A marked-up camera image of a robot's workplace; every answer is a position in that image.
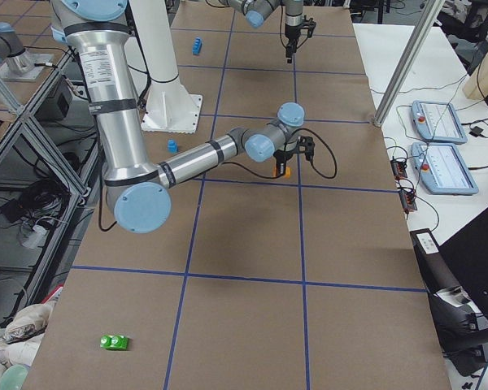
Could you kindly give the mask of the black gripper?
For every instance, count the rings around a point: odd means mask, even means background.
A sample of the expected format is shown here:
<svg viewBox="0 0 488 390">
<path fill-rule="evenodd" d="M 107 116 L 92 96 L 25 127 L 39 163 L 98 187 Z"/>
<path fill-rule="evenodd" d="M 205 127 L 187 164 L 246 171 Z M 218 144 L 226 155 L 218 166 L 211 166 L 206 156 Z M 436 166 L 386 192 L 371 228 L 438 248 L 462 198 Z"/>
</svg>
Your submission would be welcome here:
<svg viewBox="0 0 488 390">
<path fill-rule="evenodd" d="M 287 15 L 285 17 L 284 36 L 287 39 L 285 43 L 285 57 L 288 64 L 292 63 L 292 53 L 298 49 L 298 39 L 303 30 L 307 30 L 307 38 L 311 38 L 316 28 L 316 21 L 306 15 Z"/>
<path fill-rule="evenodd" d="M 311 136 L 299 136 L 296 141 L 292 141 L 278 149 L 273 157 L 276 159 L 274 175 L 280 176 L 281 172 L 285 173 L 287 162 L 295 154 L 303 154 L 308 162 L 314 158 L 315 142 Z"/>
</svg>

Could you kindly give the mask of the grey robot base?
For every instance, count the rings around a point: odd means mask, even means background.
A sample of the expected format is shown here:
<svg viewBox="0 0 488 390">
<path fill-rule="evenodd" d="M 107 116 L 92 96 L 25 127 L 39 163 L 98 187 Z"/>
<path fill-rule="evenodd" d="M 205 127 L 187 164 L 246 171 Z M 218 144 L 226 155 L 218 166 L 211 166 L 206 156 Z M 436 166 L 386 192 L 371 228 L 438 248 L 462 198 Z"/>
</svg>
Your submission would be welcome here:
<svg viewBox="0 0 488 390">
<path fill-rule="evenodd" d="M 9 23 L 0 22 L 0 77 L 3 80 L 34 82 L 41 73 L 41 68 L 35 66 L 37 58 Z"/>
</svg>

